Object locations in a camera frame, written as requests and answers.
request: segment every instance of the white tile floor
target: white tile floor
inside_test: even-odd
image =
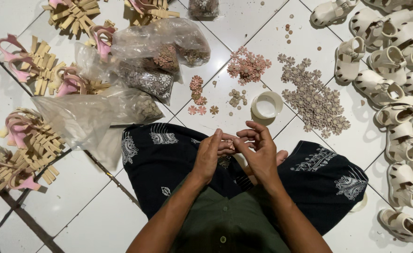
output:
[[[373,122],[375,111],[366,97],[361,96],[352,84],[338,84],[333,78],[334,50],[341,40],[352,37],[348,21],[366,5],[361,2],[344,21],[329,28],[312,27],[309,21],[311,10],[326,1],[265,1],[265,5],[261,5],[260,1],[221,0],[221,17],[213,21],[195,21],[209,42],[211,60],[202,67],[182,66],[183,80],[174,84],[170,106],[160,105],[166,117],[158,122],[186,126],[205,134],[211,134],[220,127],[224,132],[233,134],[243,129],[244,121],[252,119],[252,115],[250,105],[241,104],[242,110],[237,110],[227,103],[231,89],[247,90],[249,104],[263,91],[271,89],[281,93],[284,89],[293,89],[293,84],[280,80],[283,65],[277,61],[278,54],[293,56],[298,62],[310,58],[312,65],[308,69],[321,70],[322,82],[340,91],[344,116],[351,122],[351,128],[329,139],[323,139],[319,131],[306,133],[302,119],[296,116],[297,111],[291,110],[287,104],[275,120],[264,123],[268,124],[278,149],[291,152],[298,141],[313,141],[345,155],[366,171],[370,184],[367,188],[368,205],[360,212],[347,215],[325,235],[325,240],[334,252],[412,253],[413,244],[394,240],[376,218],[380,209],[389,208],[388,163],[383,154],[385,129],[379,129]],[[70,64],[74,61],[74,43],[84,43],[87,36],[68,37],[49,26],[49,14],[43,13],[40,7],[45,3],[46,0],[29,0],[20,4],[0,0],[0,38],[6,37],[7,33],[16,34],[24,47],[29,48],[31,35],[35,35],[52,46],[51,52],[57,55],[59,61]],[[169,8],[185,17],[187,3],[188,0],[172,0]],[[119,29],[130,24],[127,19],[130,10],[124,8],[122,0],[100,1],[99,5],[101,14],[94,18],[97,24],[102,24],[105,19],[115,22]],[[289,18],[290,14],[294,15],[293,19]],[[290,24],[293,31],[289,36],[291,44],[286,43],[286,24]],[[242,45],[272,61],[271,68],[262,76],[262,82],[242,87],[227,74],[226,65],[231,51]],[[318,46],[322,47],[321,51],[317,50]],[[361,69],[364,68],[367,66],[361,63]],[[191,91],[188,86],[194,75],[204,80],[202,95],[208,98],[207,108],[218,106],[218,114],[188,114],[187,108],[194,105],[189,99]],[[34,91],[33,84],[23,88],[0,65],[0,128],[7,114],[15,107],[35,108],[26,91]],[[367,103],[361,106],[361,100]],[[90,152],[134,196],[121,163],[122,130],[109,129],[99,148]],[[6,141],[0,139],[0,145],[5,144]],[[147,217],[84,152],[69,153],[55,164],[55,168],[60,171],[57,180],[48,186],[45,194],[30,193],[24,201],[25,211],[50,236],[55,236],[55,243],[66,253],[124,252],[147,222]],[[14,198],[19,194],[12,192]],[[8,205],[0,198],[0,221],[8,210]],[[413,210],[409,208],[402,211],[413,216]],[[0,247],[1,252],[5,253],[51,252],[15,213],[0,229]]]

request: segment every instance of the finger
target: finger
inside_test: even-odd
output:
[[[232,155],[232,154],[236,154],[236,151],[232,150],[232,149],[223,149],[223,150],[218,150],[217,151],[217,155]]]
[[[221,141],[217,150],[229,149],[231,145],[228,145],[228,141]]]
[[[248,138],[253,138],[257,141],[261,140],[261,138],[259,136],[259,133],[255,130],[253,130],[253,129],[244,129],[244,130],[241,130],[241,131],[237,132],[236,134],[237,134],[237,136],[239,136],[241,138],[242,137],[248,137]]]
[[[211,136],[211,141],[209,142],[208,150],[210,152],[217,152],[219,144],[222,141],[222,129],[218,128],[213,136]]]
[[[244,155],[244,157],[247,159],[247,161],[250,159],[252,154],[254,154],[254,152],[251,151],[247,147],[247,145],[245,145],[245,143],[243,141],[241,141],[240,139],[234,139],[233,140],[233,145],[234,145],[235,149],[237,149],[239,152],[241,152]]]
[[[288,157],[288,152],[286,150],[280,150],[277,153],[277,166],[282,164],[284,160]]]
[[[272,136],[270,135],[269,129],[266,126],[254,121],[246,121],[245,124],[259,133],[262,140],[272,140]]]
[[[236,138],[237,138],[237,136],[234,136],[234,135],[229,135],[229,134],[226,134],[226,133],[222,134],[222,140],[224,140],[224,141],[234,140]]]

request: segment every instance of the hand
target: hand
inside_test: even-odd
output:
[[[204,185],[209,184],[216,171],[218,149],[222,135],[222,130],[218,128],[214,135],[200,142],[196,162],[191,174]]]
[[[245,124],[251,129],[237,132],[240,139],[234,139],[233,145],[244,155],[256,179],[264,187],[273,182],[278,183],[280,178],[277,172],[277,146],[272,140],[269,129],[253,121],[246,121]]]

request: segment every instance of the green shirt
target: green shirt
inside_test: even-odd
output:
[[[290,252],[272,224],[277,224],[277,220],[262,186],[232,199],[205,187],[194,201],[170,252]]]

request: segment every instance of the white pattern on fabric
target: white pattern on fabric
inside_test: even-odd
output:
[[[337,156],[335,152],[324,147],[317,149],[317,151],[319,151],[319,153],[309,155],[312,156],[312,158],[305,158],[306,162],[298,164],[298,167],[296,169],[291,168],[291,170],[315,172],[320,167],[327,165],[333,157]]]
[[[220,157],[217,159],[217,164],[221,165],[225,169],[228,169],[228,166],[230,166],[230,158],[230,156]]]
[[[163,191],[164,195],[170,196],[170,189],[168,187],[161,187],[161,191]]]
[[[367,187],[368,179],[363,173],[359,172],[359,170],[355,171],[352,167],[350,168],[353,171],[349,171],[351,175],[344,175],[341,179],[334,181],[336,183],[336,188],[339,189],[336,195],[344,194],[349,200],[355,200],[359,193]]]
[[[136,148],[130,133],[126,132],[122,134],[122,163],[133,163],[132,157],[138,153],[139,149]]]
[[[166,129],[166,123],[158,123],[150,128],[150,136],[152,137],[153,144],[173,144],[178,140],[174,133],[168,133]]]

